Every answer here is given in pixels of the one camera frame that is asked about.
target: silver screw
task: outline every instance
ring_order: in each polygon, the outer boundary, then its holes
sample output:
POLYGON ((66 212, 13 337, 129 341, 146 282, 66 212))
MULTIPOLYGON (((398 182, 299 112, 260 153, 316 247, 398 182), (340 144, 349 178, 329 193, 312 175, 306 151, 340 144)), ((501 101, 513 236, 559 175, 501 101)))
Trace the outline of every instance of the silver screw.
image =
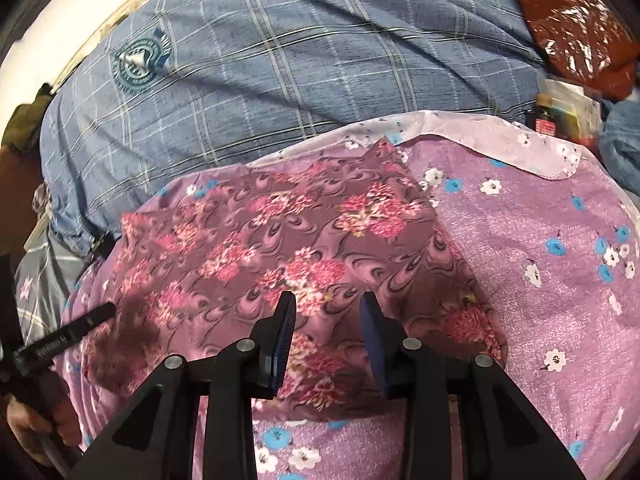
POLYGON ((179 355, 170 355, 164 360, 164 366, 169 370, 174 370, 182 364, 182 358, 179 355))
POLYGON ((415 337, 408 337, 402 341, 402 346, 407 350, 419 350, 422 347, 422 342, 415 337))
POLYGON ((241 352, 250 352, 255 348, 255 343, 252 339, 241 339, 236 343, 236 348, 241 352))
POLYGON ((491 359, 487 354, 478 354, 474 359, 478 366, 482 368, 488 368, 492 364, 494 364, 494 360, 491 359))

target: blue denim fabric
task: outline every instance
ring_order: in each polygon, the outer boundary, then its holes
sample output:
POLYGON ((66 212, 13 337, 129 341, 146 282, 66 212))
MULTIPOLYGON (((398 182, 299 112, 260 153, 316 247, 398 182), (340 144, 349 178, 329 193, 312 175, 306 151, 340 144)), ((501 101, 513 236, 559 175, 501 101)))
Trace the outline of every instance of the blue denim fabric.
POLYGON ((523 120, 542 70, 517 0, 151 0, 47 111, 52 225, 85 254, 176 176, 377 116, 523 120))
POLYGON ((640 194, 640 103, 613 105, 598 133, 598 148, 610 176, 625 189, 640 194))

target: circular logo print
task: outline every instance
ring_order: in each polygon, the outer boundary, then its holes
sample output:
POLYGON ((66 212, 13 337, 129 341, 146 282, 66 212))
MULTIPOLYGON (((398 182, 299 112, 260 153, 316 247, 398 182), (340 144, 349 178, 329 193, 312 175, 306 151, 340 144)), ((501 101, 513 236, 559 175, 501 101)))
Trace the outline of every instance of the circular logo print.
POLYGON ((156 29, 152 38, 127 43, 114 54, 112 71, 118 86, 128 93, 145 91, 171 54, 171 41, 156 29))

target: red label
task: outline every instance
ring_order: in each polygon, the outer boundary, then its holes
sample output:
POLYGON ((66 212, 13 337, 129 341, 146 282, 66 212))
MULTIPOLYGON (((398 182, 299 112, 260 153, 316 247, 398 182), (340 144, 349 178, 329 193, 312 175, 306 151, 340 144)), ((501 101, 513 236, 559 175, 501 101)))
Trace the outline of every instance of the red label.
POLYGON ((536 119, 536 131, 539 134, 556 136, 556 125, 551 121, 545 121, 544 119, 536 119))

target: shiny plastic wrapper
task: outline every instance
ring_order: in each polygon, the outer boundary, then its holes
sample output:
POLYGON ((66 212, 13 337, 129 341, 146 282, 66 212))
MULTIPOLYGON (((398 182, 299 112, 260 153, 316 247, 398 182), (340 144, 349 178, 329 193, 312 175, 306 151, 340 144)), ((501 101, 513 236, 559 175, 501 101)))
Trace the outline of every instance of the shiny plastic wrapper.
POLYGON ((553 72, 602 92, 627 97, 636 79, 638 43, 602 0, 520 0, 553 72))

